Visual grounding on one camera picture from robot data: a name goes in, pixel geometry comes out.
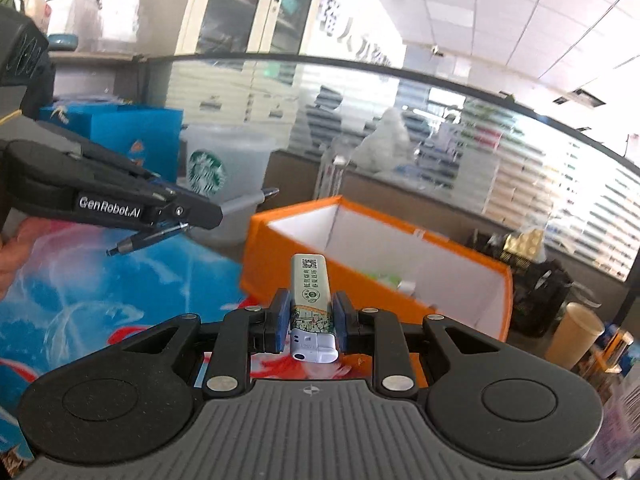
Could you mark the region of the person left hand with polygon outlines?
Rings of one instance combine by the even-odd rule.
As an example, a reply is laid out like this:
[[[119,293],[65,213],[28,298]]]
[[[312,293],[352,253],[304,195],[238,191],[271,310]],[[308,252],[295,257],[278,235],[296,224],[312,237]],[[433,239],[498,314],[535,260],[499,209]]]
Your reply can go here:
[[[27,218],[20,223],[15,234],[1,243],[0,298],[6,298],[16,274],[27,262],[38,238],[50,232],[51,221]]]

